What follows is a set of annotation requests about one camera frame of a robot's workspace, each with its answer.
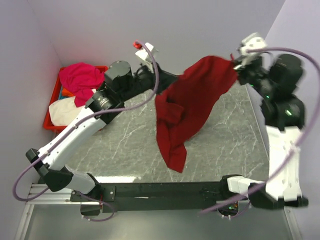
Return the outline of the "dark red t shirt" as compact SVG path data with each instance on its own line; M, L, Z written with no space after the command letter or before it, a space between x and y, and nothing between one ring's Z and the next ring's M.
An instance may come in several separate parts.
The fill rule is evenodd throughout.
M200 131L215 103L236 79L231 60L208 55L155 97L156 141L169 169L183 172L187 158L184 143Z

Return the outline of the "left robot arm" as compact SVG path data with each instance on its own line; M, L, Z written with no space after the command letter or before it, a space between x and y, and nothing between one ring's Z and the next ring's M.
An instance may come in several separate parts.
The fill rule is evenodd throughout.
M104 73L104 81L97 92L86 102L78 116L50 143L39 150L31 148L25 155L34 165L40 178L52 192L64 188L81 192L88 201L96 200L100 195L98 182L89 173L79 173L67 167L67 161L73 152L87 138L108 125L122 112L135 110L146 102L126 107L126 101L148 90L149 96L160 94L178 76L141 64L136 72L126 61L113 62Z

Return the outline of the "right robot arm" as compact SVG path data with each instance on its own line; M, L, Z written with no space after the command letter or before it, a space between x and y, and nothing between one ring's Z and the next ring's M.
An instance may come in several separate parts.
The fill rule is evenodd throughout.
M251 85L262 97L260 109L269 142L268 174L271 176L284 162L290 148L293 154L274 179L251 194L248 190L262 181L236 174L223 176L221 197L230 200L241 194L254 207L268 210L307 207L309 200L303 196L299 181L300 148L294 146L305 126L305 105L293 94L304 73L302 61L291 54L280 54L268 70L263 68L261 56L246 66L241 66L238 59L234 64L239 84Z

